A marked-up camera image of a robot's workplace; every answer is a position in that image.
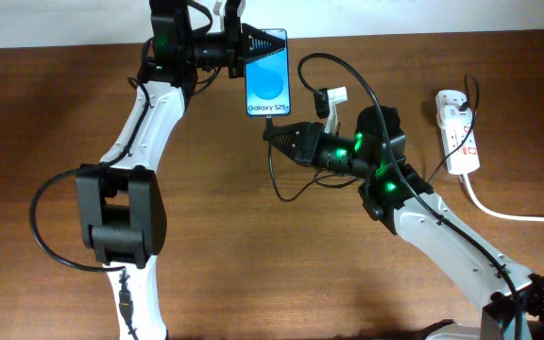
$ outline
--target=blue phone screen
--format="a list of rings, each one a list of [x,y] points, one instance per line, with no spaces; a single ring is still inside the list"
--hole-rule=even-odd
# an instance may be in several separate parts
[[[287,40],[284,29],[263,32]],[[291,112],[289,53],[285,47],[271,56],[246,65],[246,113],[250,116],[287,115]]]

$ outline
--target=power strip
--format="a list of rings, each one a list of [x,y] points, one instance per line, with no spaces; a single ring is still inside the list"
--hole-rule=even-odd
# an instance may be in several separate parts
[[[463,142],[471,128],[471,118],[473,117],[471,109],[459,110],[466,101],[466,96],[455,90],[440,91],[435,97],[438,112],[435,117],[442,131],[445,156],[448,156]],[[449,173],[453,175],[468,174],[480,167],[478,147],[473,137],[473,131],[469,133],[463,146],[447,158],[446,165]]]

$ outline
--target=wooden tabletop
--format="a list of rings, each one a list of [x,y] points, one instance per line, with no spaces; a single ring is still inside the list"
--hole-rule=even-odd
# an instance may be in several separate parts
[[[350,62],[381,103],[399,110],[406,156],[427,178],[442,157],[434,96],[482,86],[476,140],[478,197],[505,213],[544,215],[544,31],[290,41],[291,116],[315,121],[296,66],[312,52]],[[133,105],[136,44],[0,50],[0,339],[114,339],[109,281],[54,263],[28,227],[28,202],[49,177],[97,162]],[[316,87],[347,86],[339,106],[350,135],[371,105],[342,68],[313,60]],[[264,121],[247,118],[242,79],[218,78],[195,97],[163,154],[158,180],[168,217],[159,259],[162,317],[173,337],[303,339],[415,330],[445,318],[479,325],[465,296],[420,251],[373,222],[356,186],[313,187],[293,203],[272,190]],[[276,157],[286,195],[313,171]],[[458,178],[434,183],[486,240],[544,274],[544,224],[490,217]],[[95,264],[81,243],[75,184],[43,198],[42,236],[60,254]]]

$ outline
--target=white power strip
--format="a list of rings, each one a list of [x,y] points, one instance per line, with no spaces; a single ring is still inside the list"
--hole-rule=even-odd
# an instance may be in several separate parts
[[[435,97],[438,114],[435,116],[442,130],[444,154],[448,156],[459,146],[471,128],[471,109],[460,111],[459,108],[467,101],[466,96],[455,90],[440,91]],[[480,167],[478,147],[473,131],[469,133],[466,142],[446,160],[449,174],[464,175]]]
[[[448,156],[463,142],[471,128],[471,118],[473,117],[471,109],[459,110],[466,101],[466,96],[455,90],[440,91],[435,97],[435,105],[438,108],[436,118],[442,130],[442,143],[444,145],[445,156]],[[473,131],[469,133],[463,146],[447,158],[446,164],[450,174],[460,176],[461,180],[465,183],[471,201],[483,212],[508,220],[544,222],[544,217],[518,216],[495,212],[488,209],[478,200],[478,197],[473,193],[473,188],[468,177],[468,173],[480,167],[478,147],[473,138]]]

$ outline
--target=white background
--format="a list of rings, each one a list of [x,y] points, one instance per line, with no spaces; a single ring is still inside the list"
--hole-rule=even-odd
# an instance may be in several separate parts
[[[544,0],[246,0],[243,21],[289,38],[538,29]],[[148,0],[0,0],[0,47],[141,43],[151,34]]]

